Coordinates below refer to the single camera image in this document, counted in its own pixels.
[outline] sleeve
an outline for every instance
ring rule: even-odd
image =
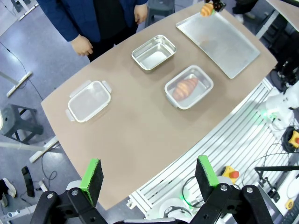
[[[61,2],[57,0],[37,0],[37,2],[54,27],[67,41],[72,41],[79,35]]]
[[[137,5],[143,5],[147,2],[148,2],[148,0],[137,0]]]

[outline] blue jacket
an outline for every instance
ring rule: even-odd
[[[92,42],[100,41],[100,30],[93,0],[37,0],[40,7],[67,40],[72,41],[79,34]],[[135,22],[134,8],[147,0],[119,0],[129,27]]]

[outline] beige tabletop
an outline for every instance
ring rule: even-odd
[[[221,122],[272,70],[276,59],[227,11],[221,14],[260,50],[240,75],[229,79],[175,24],[201,9],[202,3],[179,11],[130,37],[84,67],[43,102],[47,118],[72,164],[82,176],[91,158],[100,158],[104,181],[99,202],[109,209],[192,148]],[[177,47],[173,58],[145,74],[131,57],[134,49],[156,35]],[[200,66],[214,88],[189,110],[174,108],[165,84],[186,67]],[[106,80],[112,99],[86,123],[65,114],[69,95],[86,80]]]
[[[299,32],[299,7],[281,0],[267,0]]]

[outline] person's left hand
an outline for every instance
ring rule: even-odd
[[[135,6],[134,15],[135,15],[135,22],[137,24],[144,22],[147,14],[148,14],[148,7],[146,4]]]

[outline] black shirt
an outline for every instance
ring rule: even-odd
[[[108,39],[121,32],[127,24],[119,0],[93,0],[101,39]]]

